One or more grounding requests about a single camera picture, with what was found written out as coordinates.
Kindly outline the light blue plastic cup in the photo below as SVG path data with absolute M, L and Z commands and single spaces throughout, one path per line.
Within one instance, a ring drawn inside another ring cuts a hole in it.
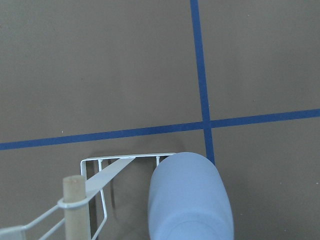
M 230 201 L 215 165 L 193 152 L 168 156 L 149 187 L 148 229 L 152 240 L 232 240 Z

